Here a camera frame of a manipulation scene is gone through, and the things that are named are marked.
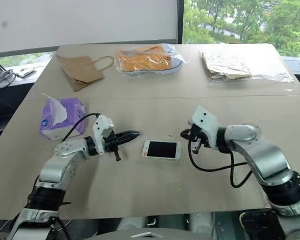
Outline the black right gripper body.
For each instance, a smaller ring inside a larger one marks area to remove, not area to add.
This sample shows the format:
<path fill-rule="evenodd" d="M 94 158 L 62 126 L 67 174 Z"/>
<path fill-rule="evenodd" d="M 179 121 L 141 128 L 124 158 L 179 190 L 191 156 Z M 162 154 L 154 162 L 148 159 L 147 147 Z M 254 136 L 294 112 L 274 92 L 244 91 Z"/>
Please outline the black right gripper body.
<path fill-rule="evenodd" d="M 195 124 L 193 124 L 190 128 L 189 137 L 190 141 L 194 143 L 194 146 L 192 147 L 192 152 L 194 154 L 199 153 L 201 146 L 210 148 L 207 135 Z"/>

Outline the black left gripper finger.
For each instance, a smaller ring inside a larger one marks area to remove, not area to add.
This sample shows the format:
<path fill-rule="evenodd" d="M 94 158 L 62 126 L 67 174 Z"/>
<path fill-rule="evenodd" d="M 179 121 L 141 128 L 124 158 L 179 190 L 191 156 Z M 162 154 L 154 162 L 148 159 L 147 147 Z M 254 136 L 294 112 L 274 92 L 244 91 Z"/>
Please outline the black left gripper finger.
<path fill-rule="evenodd" d="M 127 130 L 115 134 L 118 139 L 135 139 L 140 136 L 140 132 L 137 130 Z"/>
<path fill-rule="evenodd" d="M 130 141 L 132 141 L 132 140 L 134 140 L 134 139 L 136 139 L 137 137 L 138 137 L 139 135 L 137 135 L 137 134 L 123 134 L 123 135 L 115 135 L 115 144 L 116 145 L 122 145 L 122 144 L 125 144 L 125 143 L 128 143 L 128 142 L 130 142 Z"/>

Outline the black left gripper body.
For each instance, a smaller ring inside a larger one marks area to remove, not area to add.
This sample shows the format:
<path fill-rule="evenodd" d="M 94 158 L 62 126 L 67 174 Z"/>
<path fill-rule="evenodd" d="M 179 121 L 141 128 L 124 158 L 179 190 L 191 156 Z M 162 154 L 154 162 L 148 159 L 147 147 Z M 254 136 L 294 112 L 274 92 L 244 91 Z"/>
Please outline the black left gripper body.
<path fill-rule="evenodd" d="M 112 131 L 110 133 L 110 135 L 108 137 L 104 137 L 104 151 L 106 153 L 114 153 L 115 154 L 115 159 L 116 161 L 121 161 L 121 157 L 119 156 L 118 153 L 118 139 L 120 138 L 120 134 L 118 133 L 114 133 L 114 131 Z"/>

